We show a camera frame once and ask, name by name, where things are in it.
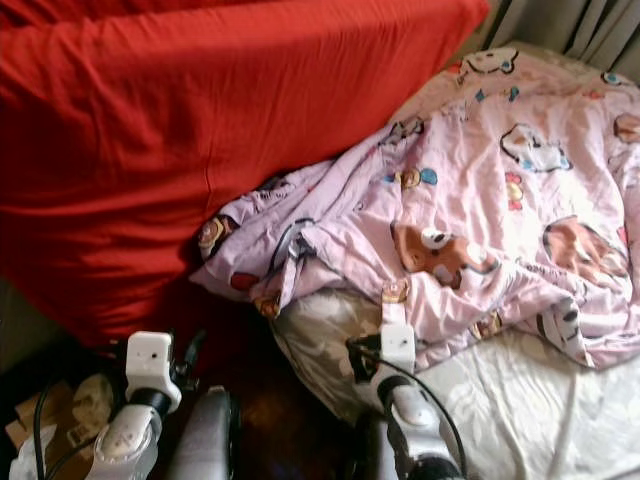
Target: red cloth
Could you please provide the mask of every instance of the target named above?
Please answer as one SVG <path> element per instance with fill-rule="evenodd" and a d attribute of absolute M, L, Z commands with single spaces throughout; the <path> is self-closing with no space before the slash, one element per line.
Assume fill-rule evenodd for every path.
<path fill-rule="evenodd" d="M 83 2 L 23 2 L 0 7 L 2 273 L 85 344 L 207 325 L 220 355 L 244 330 L 186 280 L 199 226 L 381 127 L 487 12 L 484 0 L 138 0 L 163 13 L 111 16 L 134 2 L 93 0 L 97 20 L 82 20 Z M 37 26 L 11 27 L 25 23 Z"/>

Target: dark floor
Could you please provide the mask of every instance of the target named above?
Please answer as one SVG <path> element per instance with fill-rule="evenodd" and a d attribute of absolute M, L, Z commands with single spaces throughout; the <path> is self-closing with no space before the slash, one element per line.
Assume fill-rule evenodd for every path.
<path fill-rule="evenodd" d="M 302 386 L 267 328 L 256 325 L 253 333 L 247 353 L 225 362 L 201 378 L 201 391 L 210 385 L 223 385 L 240 401 L 243 425 L 235 478 L 342 479 L 354 443 L 351 429 L 339 422 Z M 22 372 L 0 379 L 3 401 L 0 409 L 4 412 L 0 419 L 5 424 L 10 405 L 40 388 L 37 378 L 42 377 L 42 372 L 40 375 L 35 371 L 31 373 L 33 375 Z M 18 377 L 21 381 L 27 379 L 27 384 L 16 387 Z M 152 480 L 162 479 L 196 395 L 186 395 L 180 409 L 167 418 L 158 462 L 150 477 Z M 15 453 L 6 438 L 2 439 L 1 450 L 4 458 L 0 457 L 0 461 L 5 461 L 5 464 L 0 464 L 0 478 L 3 478 L 8 468 L 7 457 Z"/>

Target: curtain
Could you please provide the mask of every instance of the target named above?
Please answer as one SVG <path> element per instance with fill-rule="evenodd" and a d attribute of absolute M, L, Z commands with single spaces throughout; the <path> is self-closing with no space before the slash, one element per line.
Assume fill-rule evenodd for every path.
<path fill-rule="evenodd" d="M 485 48 L 520 40 L 640 82 L 640 0 L 494 0 Z"/>

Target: white robot part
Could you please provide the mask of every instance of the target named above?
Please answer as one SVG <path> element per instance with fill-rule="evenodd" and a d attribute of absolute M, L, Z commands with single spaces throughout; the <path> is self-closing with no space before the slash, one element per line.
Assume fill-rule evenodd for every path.
<path fill-rule="evenodd" d="M 165 394 L 171 401 L 169 413 L 174 412 L 182 393 L 171 381 L 172 338 L 168 333 L 136 332 L 129 337 L 127 344 L 126 375 L 127 400 L 136 390 L 144 388 Z"/>

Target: cartoon print blanket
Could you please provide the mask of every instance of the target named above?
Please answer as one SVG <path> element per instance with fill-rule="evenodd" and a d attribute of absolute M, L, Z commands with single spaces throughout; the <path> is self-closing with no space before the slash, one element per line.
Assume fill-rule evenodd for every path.
<path fill-rule="evenodd" d="M 409 322 L 418 368 L 515 326 L 603 368 L 640 351 L 640 90 L 512 48 L 417 116 L 204 225 L 192 280 L 267 317 L 323 287 Z"/>

